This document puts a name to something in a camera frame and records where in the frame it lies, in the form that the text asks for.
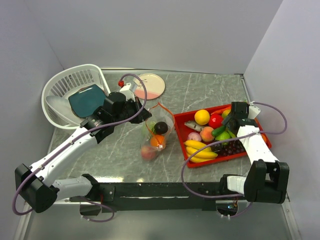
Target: white wall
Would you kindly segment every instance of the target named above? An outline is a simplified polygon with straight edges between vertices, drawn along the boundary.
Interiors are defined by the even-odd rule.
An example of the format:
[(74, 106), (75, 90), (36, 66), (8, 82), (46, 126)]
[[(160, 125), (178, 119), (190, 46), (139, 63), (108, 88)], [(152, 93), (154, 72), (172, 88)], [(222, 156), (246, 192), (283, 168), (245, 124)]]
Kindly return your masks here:
[(40, 96), (63, 68), (22, 0), (0, 1), (0, 46), (0, 238), (10, 240), (19, 221), (11, 210), (14, 170), (47, 153), (53, 127)]
[(64, 68), (244, 73), (282, 0), (25, 0)]
[[(288, 194), (304, 240), (320, 239), (319, 13), (320, 1), (283, 0), (244, 75), (253, 100), (288, 118), (287, 132), (270, 138), (289, 164)], [(275, 129), (280, 117), (266, 109), (261, 121)]]

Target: orange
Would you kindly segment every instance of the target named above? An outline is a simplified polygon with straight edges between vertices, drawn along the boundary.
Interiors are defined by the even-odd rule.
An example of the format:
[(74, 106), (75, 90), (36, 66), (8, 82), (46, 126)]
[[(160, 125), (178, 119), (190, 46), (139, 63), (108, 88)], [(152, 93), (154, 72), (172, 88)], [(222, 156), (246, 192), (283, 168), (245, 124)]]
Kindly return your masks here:
[(162, 145), (162, 148), (165, 148), (166, 147), (165, 137), (162, 135), (154, 135), (150, 139), (150, 145), (153, 147), (159, 147), (159, 145)]

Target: clear plastic bag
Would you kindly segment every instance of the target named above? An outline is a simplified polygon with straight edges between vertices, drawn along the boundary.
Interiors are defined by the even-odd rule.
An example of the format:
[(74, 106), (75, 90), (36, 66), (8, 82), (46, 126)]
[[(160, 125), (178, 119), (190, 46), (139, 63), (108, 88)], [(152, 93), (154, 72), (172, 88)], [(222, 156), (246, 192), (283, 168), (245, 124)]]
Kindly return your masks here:
[(161, 103), (149, 109), (152, 114), (142, 125), (141, 157), (153, 160), (166, 148), (167, 139), (175, 126), (172, 112)]

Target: white plate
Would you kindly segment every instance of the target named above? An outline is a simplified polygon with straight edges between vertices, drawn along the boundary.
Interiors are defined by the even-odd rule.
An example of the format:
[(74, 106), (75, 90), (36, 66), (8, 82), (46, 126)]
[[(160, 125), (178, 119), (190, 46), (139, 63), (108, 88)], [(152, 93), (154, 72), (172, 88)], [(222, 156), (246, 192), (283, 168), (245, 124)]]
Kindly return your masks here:
[(45, 101), (60, 118), (71, 125), (80, 126), (83, 119), (77, 117), (72, 112), (70, 103), (67, 99), (59, 96), (47, 96)]
[[(159, 77), (158, 75), (155, 75), (153, 73), (145, 73), (139, 75), (141, 80), (143, 81), (145, 88), (146, 88), (146, 99), (156, 99), (160, 97), (160, 95), (165, 91), (166, 84), (165, 81)], [(141, 83), (138, 79), (133, 80), (137, 84), (137, 88), (134, 91), (134, 94), (140, 98), (145, 98), (145, 92), (144, 88), (142, 87)]]

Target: orange fruit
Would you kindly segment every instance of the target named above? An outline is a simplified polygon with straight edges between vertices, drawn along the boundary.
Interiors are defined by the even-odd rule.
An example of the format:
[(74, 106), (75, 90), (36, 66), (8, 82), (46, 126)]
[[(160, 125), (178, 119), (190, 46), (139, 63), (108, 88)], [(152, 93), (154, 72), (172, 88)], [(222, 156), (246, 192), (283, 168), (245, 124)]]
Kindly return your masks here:
[(263, 138), (263, 141), (264, 141), (265, 143), (267, 143), (267, 137), (266, 137), (266, 135), (261, 134), (261, 137)]
[(154, 135), (150, 139), (150, 145), (153, 147), (159, 147), (159, 145), (162, 145), (162, 148), (165, 148), (166, 147), (165, 137), (162, 135)]

